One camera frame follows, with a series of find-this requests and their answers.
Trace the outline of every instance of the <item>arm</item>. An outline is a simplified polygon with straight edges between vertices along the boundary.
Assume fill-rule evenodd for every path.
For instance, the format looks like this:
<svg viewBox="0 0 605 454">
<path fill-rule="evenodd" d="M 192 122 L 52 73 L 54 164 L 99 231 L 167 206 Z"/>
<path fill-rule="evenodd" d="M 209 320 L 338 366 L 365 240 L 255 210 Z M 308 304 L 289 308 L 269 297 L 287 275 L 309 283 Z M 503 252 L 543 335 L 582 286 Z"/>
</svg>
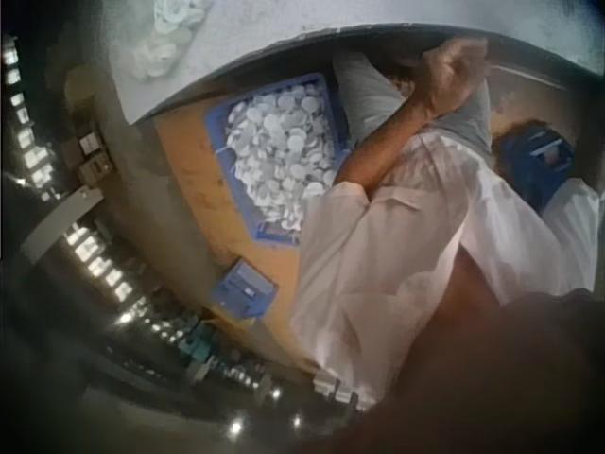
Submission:
<svg viewBox="0 0 605 454">
<path fill-rule="evenodd" d="M 485 77 L 484 40 L 450 40 L 426 52 L 416 89 L 340 169 L 335 184 L 360 184 L 370 196 L 397 163 L 407 141 L 438 116 L 460 107 Z"/>
</svg>

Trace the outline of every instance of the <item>small blue box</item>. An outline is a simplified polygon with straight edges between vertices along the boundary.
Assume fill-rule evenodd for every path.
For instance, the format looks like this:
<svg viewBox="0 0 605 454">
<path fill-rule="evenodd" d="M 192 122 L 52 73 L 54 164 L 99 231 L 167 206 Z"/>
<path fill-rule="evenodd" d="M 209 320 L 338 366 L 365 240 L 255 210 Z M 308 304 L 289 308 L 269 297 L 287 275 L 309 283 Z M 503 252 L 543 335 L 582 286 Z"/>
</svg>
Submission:
<svg viewBox="0 0 605 454">
<path fill-rule="evenodd" d="M 212 297 L 237 320 L 262 317 L 277 287 L 248 262 L 240 259 L 213 289 Z"/>
<path fill-rule="evenodd" d="M 337 95 L 330 93 L 325 78 L 321 73 L 311 73 L 299 78 L 288 79 L 281 82 L 267 85 L 263 88 L 253 90 L 245 95 L 235 97 L 225 101 L 206 113 L 205 125 L 208 130 L 208 135 L 212 142 L 215 151 L 219 151 L 216 157 L 223 171 L 225 182 L 231 189 L 233 199 L 237 204 L 237 208 L 244 217 L 244 222 L 251 235 L 257 241 L 269 242 L 273 244 L 299 246 L 297 236 L 283 230 L 277 224 L 268 224 L 265 222 L 263 213 L 252 203 L 251 199 L 246 194 L 246 187 L 242 182 L 237 180 L 234 175 L 234 164 L 237 159 L 235 151 L 227 148 L 227 135 L 225 129 L 227 127 L 227 117 L 232 108 L 239 103 L 252 98 L 256 95 L 268 95 L 284 88 L 289 88 L 294 85 L 304 85 L 313 83 L 318 87 L 318 91 L 323 96 L 325 103 L 325 114 L 330 125 L 330 132 L 334 144 L 334 163 L 335 167 L 342 164 L 346 156 L 350 153 L 348 145 L 348 132 L 346 129 L 346 119 L 344 113 L 337 100 Z"/>
</svg>

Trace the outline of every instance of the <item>person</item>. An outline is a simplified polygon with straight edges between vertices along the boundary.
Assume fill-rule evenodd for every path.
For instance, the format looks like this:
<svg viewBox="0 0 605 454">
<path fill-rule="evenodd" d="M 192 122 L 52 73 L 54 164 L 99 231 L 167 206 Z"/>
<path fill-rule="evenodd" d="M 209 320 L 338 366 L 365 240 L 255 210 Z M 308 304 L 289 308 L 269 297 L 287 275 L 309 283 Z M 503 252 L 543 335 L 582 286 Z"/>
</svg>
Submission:
<svg viewBox="0 0 605 454">
<path fill-rule="evenodd" d="M 595 285 L 595 189 L 569 179 L 540 217 L 493 171 L 486 55 L 476 39 L 426 52 L 408 99 L 362 54 L 334 58 L 357 147 L 308 203 L 291 327 L 362 401 L 510 302 Z"/>
</svg>

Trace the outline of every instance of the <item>white tabletop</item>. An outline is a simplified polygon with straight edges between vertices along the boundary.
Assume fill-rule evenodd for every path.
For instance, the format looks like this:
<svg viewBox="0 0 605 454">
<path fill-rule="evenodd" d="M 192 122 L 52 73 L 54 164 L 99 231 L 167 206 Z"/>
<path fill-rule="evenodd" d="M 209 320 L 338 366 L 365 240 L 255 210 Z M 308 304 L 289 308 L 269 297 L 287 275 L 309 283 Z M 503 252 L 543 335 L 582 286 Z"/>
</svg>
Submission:
<svg viewBox="0 0 605 454">
<path fill-rule="evenodd" d="M 394 24 L 499 33 L 603 73 L 603 25 L 573 0 L 216 0 L 169 76 L 141 82 L 113 64 L 112 77 L 124 116 L 134 123 L 190 84 L 273 45 Z"/>
</svg>

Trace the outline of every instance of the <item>forearm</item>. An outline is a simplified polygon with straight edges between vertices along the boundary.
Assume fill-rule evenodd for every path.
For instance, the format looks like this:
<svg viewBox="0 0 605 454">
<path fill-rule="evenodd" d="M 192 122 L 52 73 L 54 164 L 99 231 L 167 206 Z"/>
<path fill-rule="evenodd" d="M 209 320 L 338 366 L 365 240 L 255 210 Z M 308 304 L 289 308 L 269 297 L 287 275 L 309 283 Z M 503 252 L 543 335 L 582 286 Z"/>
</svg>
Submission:
<svg viewBox="0 0 605 454">
<path fill-rule="evenodd" d="M 407 141 L 430 121 L 422 102 L 413 96 L 349 156 L 335 184 L 360 184 L 368 197 L 393 169 Z"/>
</svg>

